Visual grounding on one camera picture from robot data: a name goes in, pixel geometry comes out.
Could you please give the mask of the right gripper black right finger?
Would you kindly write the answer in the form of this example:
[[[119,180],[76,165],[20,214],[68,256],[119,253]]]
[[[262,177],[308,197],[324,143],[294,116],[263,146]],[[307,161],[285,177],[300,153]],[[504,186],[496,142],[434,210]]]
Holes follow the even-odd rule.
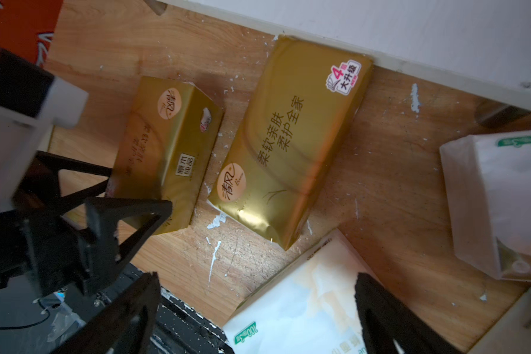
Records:
[[[355,303],[368,353],[460,352],[370,274],[358,274]]]

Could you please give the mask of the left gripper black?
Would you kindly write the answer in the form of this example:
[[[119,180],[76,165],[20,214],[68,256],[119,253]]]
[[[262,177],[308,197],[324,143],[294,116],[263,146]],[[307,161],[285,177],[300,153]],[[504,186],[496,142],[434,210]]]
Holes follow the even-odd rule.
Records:
[[[100,198],[112,169],[39,151],[0,212],[0,289],[26,274],[38,296],[71,283],[82,294],[116,281],[147,239],[171,217],[159,199]],[[85,204],[86,228],[63,216]]]

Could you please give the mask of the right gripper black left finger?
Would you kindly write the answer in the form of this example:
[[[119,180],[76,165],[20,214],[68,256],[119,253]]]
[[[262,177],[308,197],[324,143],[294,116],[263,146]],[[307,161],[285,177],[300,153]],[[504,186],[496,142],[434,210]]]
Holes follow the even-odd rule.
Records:
[[[161,287],[145,273],[54,353],[146,353],[156,322]]]

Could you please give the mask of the white tissue pack front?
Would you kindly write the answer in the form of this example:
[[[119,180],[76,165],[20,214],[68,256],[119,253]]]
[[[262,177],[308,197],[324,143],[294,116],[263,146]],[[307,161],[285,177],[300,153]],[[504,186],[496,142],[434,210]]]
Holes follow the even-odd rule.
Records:
[[[223,331],[235,353],[365,353],[355,284],[371,272],[334,229],[244,300]]]

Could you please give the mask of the white tissue pack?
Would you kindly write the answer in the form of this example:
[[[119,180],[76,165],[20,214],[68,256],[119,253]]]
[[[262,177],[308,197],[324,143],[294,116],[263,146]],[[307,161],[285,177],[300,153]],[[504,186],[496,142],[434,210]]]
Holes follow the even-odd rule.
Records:
[[[531,131],[440,147],[454,253],[497,280],[531,282]]]
[[[355,284],[371,272],[334,229],[244,300],[223,331],[235,353],[365,353]]]
[[[470,353],[531,353],[531,288],[469,350]]]

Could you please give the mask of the gold tissue pack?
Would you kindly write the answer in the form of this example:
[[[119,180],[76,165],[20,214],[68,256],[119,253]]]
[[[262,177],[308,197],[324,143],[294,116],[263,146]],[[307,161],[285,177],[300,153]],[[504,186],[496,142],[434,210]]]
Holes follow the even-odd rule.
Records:
[[[280,37],[209,203],[289,249],[320,194],[372,72],[367,55]]]
[[[223,116],[193,83],[141,77],[106,196],[170,201],[156,233],[187,228]]]

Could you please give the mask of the white tissue pack back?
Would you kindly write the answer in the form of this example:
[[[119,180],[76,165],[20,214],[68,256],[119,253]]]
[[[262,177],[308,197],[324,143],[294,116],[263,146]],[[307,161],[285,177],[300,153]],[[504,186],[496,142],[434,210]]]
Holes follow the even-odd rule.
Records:
[[[531,282],[531,131],[440,147],[454,253],[497,280]]]

